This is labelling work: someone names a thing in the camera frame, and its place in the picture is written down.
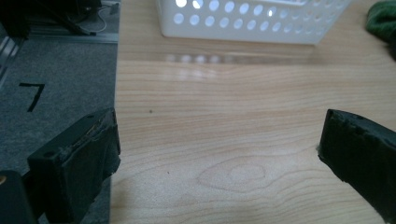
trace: light wood tabletop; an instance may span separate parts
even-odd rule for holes
[[[383,223],[316,151],[328,108],[396,130],[374,2],[299,46],[166,38],[154,0],[123,0],[111,223]]]

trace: floor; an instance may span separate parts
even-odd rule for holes
[[[0,60],[0,69],[7,68],[0,77],[0,170],[25,174],[30,154],[84,115],[114,106],[120,13],[110,9],[100,12],[106,29],[96,39],[37,28],[15,41],[18,52],[7,66]],[[81,26],[98,30],[104,23],[93,16]],[[0,26],[0,44],[5,38]],[[37,85],[43,91],[34,104]],[[81,223],[108,223],[109,198],[108,179]],[[44,216],[39,221],[48,223]]]

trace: gray carpet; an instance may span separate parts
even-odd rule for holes
[[[111,20],[108,30],[118,32],[119,16]],[[30,154],[86,114],[114,106],[117,47],[45,38],[23,43],[0,88],[0,170],[25,174]],[[38,87],[21,83],[45,85],[32,111]],[[81,223],[108,223],[109,198],[108,179]],[[48,223],[44,216],[39,221]]]

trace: wood grain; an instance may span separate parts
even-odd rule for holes
[[[155,1],[122,1],[111,223],[383,223],[316,152],[328,108],[396,130],[374,2],[312,47],[165,38]]]

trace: white plastic basket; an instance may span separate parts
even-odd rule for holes
[[[352,0],[157,0],[163,35],[317,44]]]

